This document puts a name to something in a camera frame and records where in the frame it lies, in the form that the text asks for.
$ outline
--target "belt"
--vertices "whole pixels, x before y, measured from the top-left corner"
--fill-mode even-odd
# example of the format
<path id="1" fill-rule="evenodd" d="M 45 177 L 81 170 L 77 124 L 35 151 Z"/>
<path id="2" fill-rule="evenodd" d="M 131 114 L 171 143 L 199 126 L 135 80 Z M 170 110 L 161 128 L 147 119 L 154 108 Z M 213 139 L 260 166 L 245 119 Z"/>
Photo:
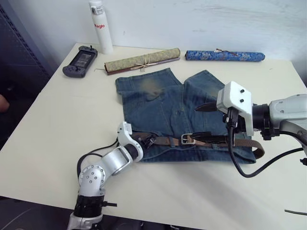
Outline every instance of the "belt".
<path id="1" fill-rule="evenodd" d="M 218 147 L 228 147 L 227 143 L 208 143 L 199 140 L 195 140 L 191 137 L 192 134 L 183 134 L 181 139 L 173 138 L 173 137 L 157 137 L 154 136 L 153 133 L 146 132 L 133 132 L 131 137 L 136 141 L 142 141 L 143 144 L 148 148 L 151 145 L 163 145 L 163 146 L 186 146 L 186 145 L 195 145 L 202 147 L 212 148 L 213 144 Z M 259 159 L 264 155 L 264 149 L 262 145 L 250 139 L 235 139 L 235 146 L 241 147 L 254 147 L 257 148 L 253 151 L 256 159 Z"/>

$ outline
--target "denim jeans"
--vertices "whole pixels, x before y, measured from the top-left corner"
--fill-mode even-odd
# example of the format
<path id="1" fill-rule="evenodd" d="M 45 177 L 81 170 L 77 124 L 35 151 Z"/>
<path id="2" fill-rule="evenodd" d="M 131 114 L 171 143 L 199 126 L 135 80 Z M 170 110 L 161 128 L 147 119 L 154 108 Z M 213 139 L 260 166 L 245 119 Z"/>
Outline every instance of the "denim jeans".
<path id="1" fill-rule="evenodd" d="M 125 121 L 135 132 L 151 132 L 162 137 L 181 138 L 182 134 L 211 132 L 227 135 L 223 113 L 196 112 L 203 103 L 216 101 L 224 87 L 216 77 L 204 70 L 181 84 L 170 68 L 140 76 L 116 79 L 117 92 L 122 96 Z M 236 138 L 249 138 L 245 133 Z M 251 148 L 235 147 L 240 163 L 255 163 Z M 212 144 L 200 146 L 152 145 L 144 151 L 142 161 L 230 161 L 228 148 Z"/>

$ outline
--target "metal buckle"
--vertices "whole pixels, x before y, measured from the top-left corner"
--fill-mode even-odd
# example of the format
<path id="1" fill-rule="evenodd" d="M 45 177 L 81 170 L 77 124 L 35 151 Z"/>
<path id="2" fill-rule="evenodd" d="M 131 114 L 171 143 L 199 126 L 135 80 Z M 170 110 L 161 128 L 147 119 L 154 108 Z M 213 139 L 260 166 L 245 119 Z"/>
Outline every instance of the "metal buckle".
<path id="1" fill-rule="evenodd" d="M 154 144 L 155 140 L 157 139 L 157 135 L 151 134 L 146 136 L 145 138 L 141 138 L 140 136 L 136 135 L 132 138 L 136 140 L 138 143 L 140 143 L 142 148 L 148 149 L 151 145 Z"/>
<path id="2" fill-rule="evenodd" d="M 182 145 L 195 145 L 196 140 L 193 139 L 193 142 L 188 142 L 189 139 L 188 139 L 188 138 L 185 138 L 185 136 L 187 136 L 187 135 L 192 135 L 192 133 L 185 133 L 185 134 L 182 134 L 182 135 L 181 135 L 181 144 L 182 144 Z"/>

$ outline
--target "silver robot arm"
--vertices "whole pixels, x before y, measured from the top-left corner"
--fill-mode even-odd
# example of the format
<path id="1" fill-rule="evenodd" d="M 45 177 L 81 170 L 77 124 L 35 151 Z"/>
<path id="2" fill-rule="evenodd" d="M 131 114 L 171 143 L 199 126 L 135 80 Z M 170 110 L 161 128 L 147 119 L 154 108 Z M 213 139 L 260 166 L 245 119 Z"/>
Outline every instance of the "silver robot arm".
<path id="1" fill-rule="evenodd" d="M 98 230 L 102 220 L 102 207 L 112 206 L 104 202 L 103 188 L 110 176 L 119 174 L 133 161 L 143 158 L 140 144 L 131 138 L 131 125 L 122 122 L 118 127 L 119 146 L 98 162 L 87 166 L 79 175 L 80 190 L 74 212 L 70 215 L 67 230 Z"/>
<path id="2" fill-rule="evenodd" d="M 224 113 L 223 121 L 228 130 L 226 141 L 228 150 L 235 167 L 244 177 L 256 176 L 279 158 L 293 152 L 304 150 L 307 155 L 307 94 L 297 94 L 272 101 L 270 105 L 254 105 L 251 93 L 243 86 L 231 81 L 219 91 L 216 102 L 203 104 L 196 110 L 203 112 L 219 110 Z M 253 136 L 254 131 L 260 131 L 264 140 L 271 140 L 272 137 L 280 134 L 290 135 L 298 140 L 302 148 L 282 153 L 255 172 L 245 174 L 233 153 L 235 133 L 246 132 L 248 136 Z M 194 139 L 206 141 L 207 138 L 214 138 L 214 136 L 195 135 Z M 301 162 L 307 165 L 307 158 L 301 159 Z"/>

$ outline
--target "brown leather belt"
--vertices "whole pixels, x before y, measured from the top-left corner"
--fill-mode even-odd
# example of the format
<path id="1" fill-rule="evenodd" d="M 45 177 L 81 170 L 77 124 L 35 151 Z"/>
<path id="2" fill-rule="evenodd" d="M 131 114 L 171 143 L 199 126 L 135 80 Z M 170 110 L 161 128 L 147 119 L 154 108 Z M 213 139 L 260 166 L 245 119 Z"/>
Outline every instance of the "brown leather belt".
<path id="1" fill-rule="evenodd" d="M 147 138 L 152 133 L 143 133 L 143 132 L 133 132 L 132 138 Z M 184 145 L 196 145 L 196 146 L 203 146 L 203 147 L 210 147 L 212 148 L 212 143 L 206 143 L 202 141 L 195 140 L 190 137 L 190 134 L 182 135 L 181 139 L 172 138 L 172 137 L 155 137 L 152 141 L 154 145 L 164 145 L 164 146 L 184 146 Z M 218 147 L 228 147 L 227 143 L 218 143 L 214 144 Z M 250 139 L 235 139 L 235 146 L 241 147 L 254 147 L 257 148 L 253 151 L 254 156 L 256 159 L 259 159 L 264 155 L 264 149 L 262 145 Z"/>

